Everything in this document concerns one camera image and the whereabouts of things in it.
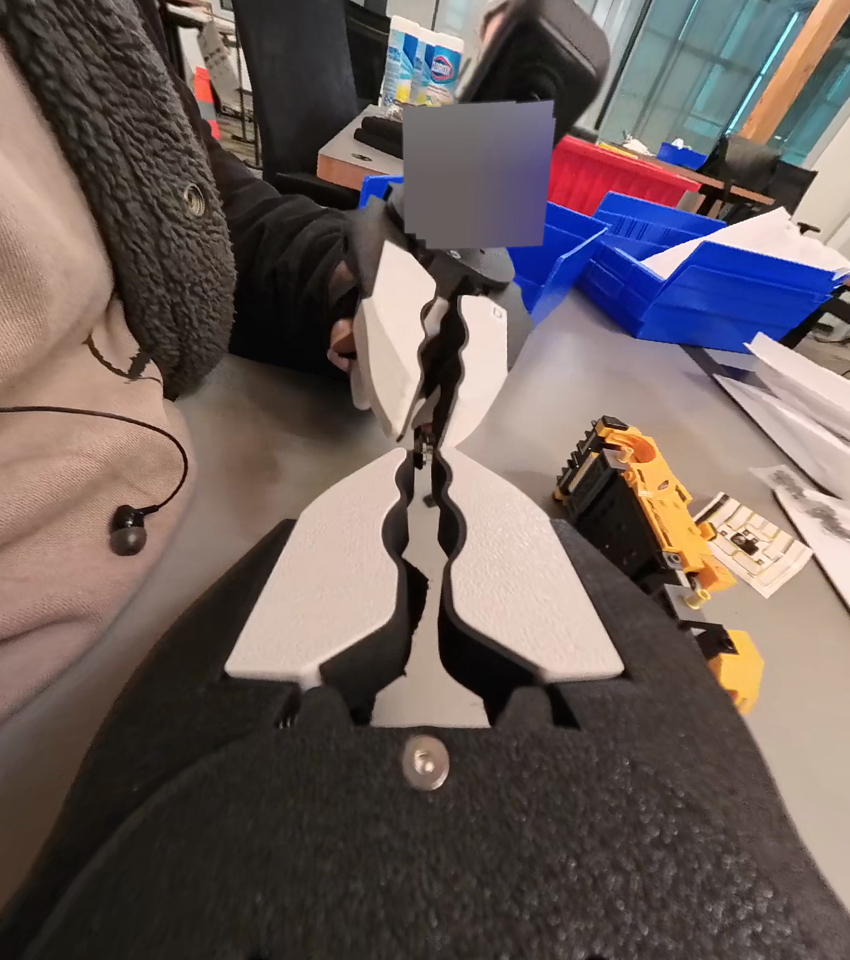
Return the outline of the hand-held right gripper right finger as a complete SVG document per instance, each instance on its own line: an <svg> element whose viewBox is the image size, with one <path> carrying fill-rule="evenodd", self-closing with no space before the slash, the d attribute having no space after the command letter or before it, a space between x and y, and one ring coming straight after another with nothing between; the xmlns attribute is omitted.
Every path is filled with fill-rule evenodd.
<svg viewBox="0 0 850 960"><path fill-rule="evenodd" d="M434 453L442 665L490 725L516 690L621 678L624 663L552 521L460 450Z"/></svg>

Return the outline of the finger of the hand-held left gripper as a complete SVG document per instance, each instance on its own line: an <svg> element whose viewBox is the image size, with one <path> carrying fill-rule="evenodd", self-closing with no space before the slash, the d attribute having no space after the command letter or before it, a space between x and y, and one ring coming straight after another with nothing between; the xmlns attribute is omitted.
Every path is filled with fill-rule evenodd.
<svg viewBox="0 0 850 960"><path fill-rule="evenodd" d="M423 314L436 290L412 253L384 242L372 293L359 303L354 321L352 401L372 411L393 442L404 438L421 395L421 351L429 339Z"/></svg>
<svg viewBox="0 0 850 960"><path fill-rule="evenodd" d="M435 446L453 449L479 427L508 374L507 313L489 297L464 294L457 300L448 366L432 418Z"/></svg>

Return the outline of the person's left forearm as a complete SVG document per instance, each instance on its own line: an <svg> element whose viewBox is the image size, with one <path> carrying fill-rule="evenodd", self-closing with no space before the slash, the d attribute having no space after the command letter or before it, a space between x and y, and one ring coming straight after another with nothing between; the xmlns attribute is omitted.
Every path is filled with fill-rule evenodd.
<svg viewBox="0 0 850 960"><path fill-rule="evenodd" d="M282 195L220 146L199 122L236 265L230 354L344 382L349 362L332 359L333 332L352 318L350 222L301 195Z"/></svg>

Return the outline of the orange black lego car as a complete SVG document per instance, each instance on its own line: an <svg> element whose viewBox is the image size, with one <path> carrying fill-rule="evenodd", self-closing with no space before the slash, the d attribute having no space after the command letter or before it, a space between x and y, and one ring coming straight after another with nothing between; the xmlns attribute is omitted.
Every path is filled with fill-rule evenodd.
<svg viewBox="0 0 850 960"><path fill-rule="evenodd" d="M710 549L716 528L693 518L692 498L655 440L601 416L569 454L552 497L578 534L692 640L736 710L749 714L765 662L746 631L703 615L704 605L736 579Z"/></svg>

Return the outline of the person's left hand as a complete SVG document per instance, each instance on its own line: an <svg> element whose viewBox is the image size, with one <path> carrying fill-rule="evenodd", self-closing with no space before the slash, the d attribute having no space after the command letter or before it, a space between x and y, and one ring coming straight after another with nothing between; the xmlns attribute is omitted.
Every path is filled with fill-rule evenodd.
<svg viewBox="0 0 850 960"><path fill-rule="evenodd" d="M341 318L332 325L328 360L338 370L349 375L357 362L354 319Z"/></svg>

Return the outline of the black foam parts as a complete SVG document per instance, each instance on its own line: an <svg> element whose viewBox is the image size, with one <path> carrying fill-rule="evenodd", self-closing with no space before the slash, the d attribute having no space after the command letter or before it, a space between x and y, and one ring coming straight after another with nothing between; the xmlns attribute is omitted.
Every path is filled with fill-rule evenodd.
<svg viewBox="0 0 850 960"><path fill-rule="evenodd" d="M353 138L360 144L396 160L404 158L404 124L400 120L364 115L353 131Z"/></svg>

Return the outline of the blue plastic storage bin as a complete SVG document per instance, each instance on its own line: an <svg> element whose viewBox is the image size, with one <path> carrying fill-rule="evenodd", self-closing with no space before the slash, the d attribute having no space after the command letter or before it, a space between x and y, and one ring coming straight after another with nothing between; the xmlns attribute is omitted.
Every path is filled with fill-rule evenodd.
<svg viewBox="0 0 850 960"><path fill-rule="evenodd" d="M593 216L606 227L604 243L636 259L726 228L726 223L717 219L612 192L602 199Z"/></svg>
<svg viewBox="0 0 850 960"><path fill-rule="evenodd" d="M603 245L578 288L636 339L744 353L759 333L795 329L839 284L830 270L706 241L668 277Z"/></svg>
<svg viewBox="0 0 850 960"><path fill-rule="evenodd" d="M427 344L452 332L463 295L490 298L506 310L508 330L527 333L561 303L605 233L598 221L542 198L515 213L491 204L501 191L427 193L431 183L420 177L372 183L355 230L359 303L372 293L384 242L409 251L436 283L423 314Z"/></svg>

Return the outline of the black office chair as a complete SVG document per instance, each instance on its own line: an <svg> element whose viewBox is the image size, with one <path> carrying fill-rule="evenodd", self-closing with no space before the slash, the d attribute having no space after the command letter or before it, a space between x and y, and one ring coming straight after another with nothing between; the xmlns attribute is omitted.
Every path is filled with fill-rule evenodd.
<svg viewBox="0 0 850 960"><path fill-rule="evenodd" d="M728 226L770 210L795 214L818 176L782 160L767 144L738 134L719 138L697 172L723 183L719 219Z"/></svg>
<svg viewBox="0 0 850 960"><path fill-rule="evenodd" d="M356 190L317 176L321 148L378 101L390 18L385 2L235 1L263 179L283 195L353 210Z"/></svg>

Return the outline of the sticker sheet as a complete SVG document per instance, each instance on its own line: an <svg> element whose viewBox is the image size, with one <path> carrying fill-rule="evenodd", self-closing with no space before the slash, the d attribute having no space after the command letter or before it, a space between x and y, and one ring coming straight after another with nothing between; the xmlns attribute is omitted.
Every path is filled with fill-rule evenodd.
<svg viewBox="0 0 850 960"><path fill-rule="evenodd" d="M765 599L803 571L814 552L800 538L727 493L718 494L694 515L709 524L709 547L733 576Z"/></svg>

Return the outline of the red plastic storage bin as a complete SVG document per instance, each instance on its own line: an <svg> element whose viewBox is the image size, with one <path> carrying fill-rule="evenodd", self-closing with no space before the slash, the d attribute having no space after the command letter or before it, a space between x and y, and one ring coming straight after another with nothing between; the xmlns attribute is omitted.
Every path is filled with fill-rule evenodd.
<svg viewBox="0 0 850 960"><path fill-rule="evenodd" d="M594 214L609 193L674 209L698 191L699 184L686 176L571 136L552 152L548 200L584 215Z"/></svg>

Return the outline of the dark fleece jacket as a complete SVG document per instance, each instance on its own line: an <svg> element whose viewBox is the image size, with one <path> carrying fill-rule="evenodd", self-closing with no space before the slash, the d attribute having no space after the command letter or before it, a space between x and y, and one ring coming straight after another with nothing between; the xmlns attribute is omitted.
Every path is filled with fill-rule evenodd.
<svg viewBox="0 0 850 960"><path fill-rule="evenodd" d="M201 136L140 2L0 1L0 39L77 179L167 399L224 354L236 285Z"/></svg>

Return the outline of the small blue bin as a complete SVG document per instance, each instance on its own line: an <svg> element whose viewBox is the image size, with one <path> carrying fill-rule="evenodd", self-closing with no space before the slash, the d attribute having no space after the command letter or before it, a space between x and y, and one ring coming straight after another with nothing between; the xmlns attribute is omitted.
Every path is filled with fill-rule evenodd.
<svg viewBox="0 0 850 960"><path fill-rule="evenodd" d="M656 154L660 162L698 172L706 163L708 154L687 146L682 139L663 142Z"/></svg>

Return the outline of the beige sweatshirt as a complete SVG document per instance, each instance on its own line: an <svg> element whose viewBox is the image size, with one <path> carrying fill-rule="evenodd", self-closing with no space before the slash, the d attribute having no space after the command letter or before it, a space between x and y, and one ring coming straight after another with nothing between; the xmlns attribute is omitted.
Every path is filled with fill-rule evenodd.
<svg viewBox="0 0 850 960"><path fill-rule="evenodd" d="M0 407L113 412L189 445L135 344L79 182L0 39ZM0 725L95 644L154 558L108 546L122 503L164 499L174 444L109 419L0 414Z"/></svg>

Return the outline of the white paper sheets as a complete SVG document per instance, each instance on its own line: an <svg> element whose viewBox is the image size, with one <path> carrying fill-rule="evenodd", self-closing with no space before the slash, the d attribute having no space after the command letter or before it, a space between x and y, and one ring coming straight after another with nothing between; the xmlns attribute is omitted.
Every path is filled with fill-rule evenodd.
<svg viewBox="0 0 850 960"><path fill-rule="evenodd" d="M758 333L746 345L755 375L805 460L790 452L819 486L850 504L850 380Z"/></svg>

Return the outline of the wooden beam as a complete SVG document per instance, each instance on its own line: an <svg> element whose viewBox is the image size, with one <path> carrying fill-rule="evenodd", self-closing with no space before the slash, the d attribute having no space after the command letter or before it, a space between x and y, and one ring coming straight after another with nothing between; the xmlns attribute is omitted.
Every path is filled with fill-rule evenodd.
<svg viewBox="0 0 850 960"><path fill-rule="evenodd" d="M850 17L850 1L818 1L764 94L745 120L741 137L767 143Z"/></svg>

